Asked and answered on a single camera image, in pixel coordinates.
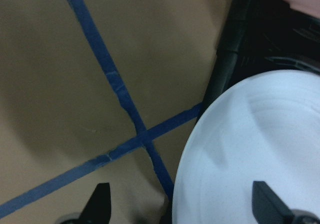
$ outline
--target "blue tape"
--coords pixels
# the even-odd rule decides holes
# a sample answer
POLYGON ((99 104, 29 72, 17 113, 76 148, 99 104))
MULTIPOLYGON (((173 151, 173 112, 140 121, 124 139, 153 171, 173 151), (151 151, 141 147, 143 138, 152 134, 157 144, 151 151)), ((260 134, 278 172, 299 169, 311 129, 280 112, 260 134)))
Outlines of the blue tape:
MULTIPOLYGON (((107 47, 99 34, 99 31, 86 7, 86 4, 83 0, 68 0, 71 8, 73 9, 81 27, 83 33, 89 42, 89 45, 99 62, 104 75, 106 76, 107 80, 109 81, 114 93, 116 94, 120 105, 123 109, 126 110, 128 115, 130 116, 137 135, 139 133, 145 132, 146 126, 142 121, 139 112, 129 95, 128 89, 125 86, 120 74, 115 66, 114 61, 112 60, 107 47)), ((169 200, 172 199, 172 194, 174 190, 174 183, 170 178, 170 175, 161 160, 161 157, 158 155, 151 139, 147 139, 146 143, 144 144, 146 151, 148 152, 153 169, 155 174, 157 175, 166 195, 168 196, 169 200)))
POLYGON ((140 148, 143 145, 142 141, 146 138, 146 135, 155 139, 192 120, 193 118, 196 118, 199 114, 200 107, 200 104, 195 105, 193 108, 181 112, 163 123, 152 127, 148 131, 131 138, 107 154, 99 155, 94 159, 88 160, 82 165, 74 167, 71 170, 68 170, 65 173, 5 202, 0 205, 0 219, 140 148))

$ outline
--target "white plate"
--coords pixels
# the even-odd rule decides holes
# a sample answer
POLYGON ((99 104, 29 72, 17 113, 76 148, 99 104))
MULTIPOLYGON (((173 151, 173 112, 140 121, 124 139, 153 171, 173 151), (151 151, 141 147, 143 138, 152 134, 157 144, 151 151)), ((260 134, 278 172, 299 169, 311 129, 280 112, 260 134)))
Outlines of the white plate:
POLYGON ((254 224, 253 181, 290 209, 320 216, 320 77, 297 70, 247 78, 202 115, 184 148, 173 224, 254 224))

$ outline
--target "blue painter's tape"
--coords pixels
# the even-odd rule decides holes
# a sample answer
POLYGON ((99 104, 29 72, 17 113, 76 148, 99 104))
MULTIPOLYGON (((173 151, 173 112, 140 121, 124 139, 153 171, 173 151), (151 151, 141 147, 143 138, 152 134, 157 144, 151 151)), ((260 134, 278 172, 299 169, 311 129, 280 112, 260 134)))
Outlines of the blue painter's tape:
MULTIPOLYGON (((175 115, 174 117, 164 121, 159 125, 156 125, 155 127, 152 127, 147 131, 147 133, 149 133, 149 136, 152 139, 160 137, 161 135, 179 127, 193 118, 196 118, 199 111, 200 104, 194 106, 190 110, 186 110, 178 115, 175 115)), ((88 160, 82 165, 74 167, 73 169, 68 170, 65 173, 5 202, 4 204, 0 205, 0 219, 140 148, 143 144, 141 140, 145 138, 145 135, 146 133, 144 132, 126 141, 107 154, 99 155, 94 159, 88 160)))
MULTIPOLYGON (((73 9, 81 27, 83 33, 89 42, 89 45, 99 62, 104 75, 109 81, 114 93, 116 94, 120 105, 126 112, 129 114, 137 135, 145 132, 146 126, 143 123, 139 112, 129 95, 128 89, 125 86, 120 74, 115 66, 114 61, 112 60, 110 53, 107 50, 107 47, 99 34, 99 31, 84 3, 83 0, 68 0, 71 8, 73 9)), ((158 155, 155 147, 153 146, 152 140, 149 139, 144 143, 144 147, 148 152, 154 171, 163 187, 163 189, 170 190, 166 191, 168 198, 172 199, 172 192, 174 188, 174 183, 172 182, 169 173, 161 160, 161 157, 158 155)))

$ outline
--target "plate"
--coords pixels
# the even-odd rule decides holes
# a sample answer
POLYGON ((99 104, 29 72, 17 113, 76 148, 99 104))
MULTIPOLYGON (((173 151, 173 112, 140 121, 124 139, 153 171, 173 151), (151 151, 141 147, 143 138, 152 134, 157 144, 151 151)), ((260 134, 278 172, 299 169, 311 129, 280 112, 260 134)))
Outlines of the plate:
POLYGON ((172 223, 257 223, 253 181, 266 181, 290 209, 320 216, 318 75, 265 72, 210 105, 180 160, 172 223))

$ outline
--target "blue tape strip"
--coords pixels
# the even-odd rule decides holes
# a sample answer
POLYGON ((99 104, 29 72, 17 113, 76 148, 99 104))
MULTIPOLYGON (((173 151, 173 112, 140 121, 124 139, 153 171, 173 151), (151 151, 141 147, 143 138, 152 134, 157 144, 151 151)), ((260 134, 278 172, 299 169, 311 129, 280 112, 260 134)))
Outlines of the blue tape strip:
POLYGON ((163 123, 152 127, 148 131, 131 138, 107 154, 99 155, 94 159, 88 160, 82 165, 74 167, 73 169, 5 202, 0 205, 0 219, 140 148, 146 135, 155 139, 193 118, 196 118, 200 112, 200 107, 200 104, 195 105, 193 108, 181 112, 163 123))
MULTIPOLYGON (((136 133, 139 134, 145 132, 147 130, 146 126, 143 123, 131 96, 129 95, 125 83, 120 77, 114 61, 112 60, 107 47, 99 34, 99 31, 86 7, 86 4, 83 0, 68 0, 68 2, 82 27, 83 33, 89 42, 89 45, 97 61, 99 62, 103 73, 105 74, 114 93, 116 94, 120 105, 126 110, 132 122, 134 123, 136 133)), ((155 174, 157 175, 169 200, 171 200, 174 190, 174 183, 171 180, 170 175, 150 138, 149 140, 147 139, 144 147, 151 158, 155 174)))

